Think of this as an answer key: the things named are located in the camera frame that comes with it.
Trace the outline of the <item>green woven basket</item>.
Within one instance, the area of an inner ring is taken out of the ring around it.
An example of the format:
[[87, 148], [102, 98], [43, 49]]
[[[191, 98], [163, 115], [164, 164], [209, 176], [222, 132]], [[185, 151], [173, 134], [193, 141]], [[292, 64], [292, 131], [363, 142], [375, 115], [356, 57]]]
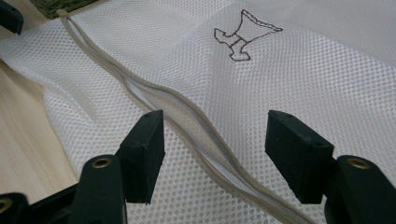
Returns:
[[29, 0], [33, 6], [46, 18], [55, 19], [58, 9], [64, 9], [66, 12], [85, 7], [97, 0]]

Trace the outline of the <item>white mesh laundry bag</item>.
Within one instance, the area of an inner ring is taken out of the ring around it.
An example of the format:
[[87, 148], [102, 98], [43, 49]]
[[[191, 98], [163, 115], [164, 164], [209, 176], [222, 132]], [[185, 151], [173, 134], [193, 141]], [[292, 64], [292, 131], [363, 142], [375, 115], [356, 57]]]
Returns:
[[0, 32], [0, 60], [43, 87], [76, 170], [163, 111], [163, 166], [134, 224], [324, 224], [265, 152], [272, 110], [396, 186], [396, 0], [106, 0]]

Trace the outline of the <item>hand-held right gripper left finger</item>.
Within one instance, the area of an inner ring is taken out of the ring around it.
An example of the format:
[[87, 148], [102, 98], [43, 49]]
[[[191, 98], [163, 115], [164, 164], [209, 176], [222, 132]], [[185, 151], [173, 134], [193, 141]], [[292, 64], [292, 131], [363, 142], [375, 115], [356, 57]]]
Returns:
[[127, 203], [150, 203], [164, 158], [163, 112], [143, 115], [113, 154], [86, 161], [69, 224], [127, 224]]

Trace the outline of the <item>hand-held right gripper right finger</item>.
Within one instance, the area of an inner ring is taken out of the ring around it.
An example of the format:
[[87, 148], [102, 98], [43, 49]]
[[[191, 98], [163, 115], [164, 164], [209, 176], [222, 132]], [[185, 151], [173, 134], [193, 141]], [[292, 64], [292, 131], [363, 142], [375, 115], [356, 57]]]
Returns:
[[293, 115], [268, 112], [265, 152], [300, 203], [325, 203], [327, 224], [396, 224], [396, 188], [379, 167], [333, 150]]

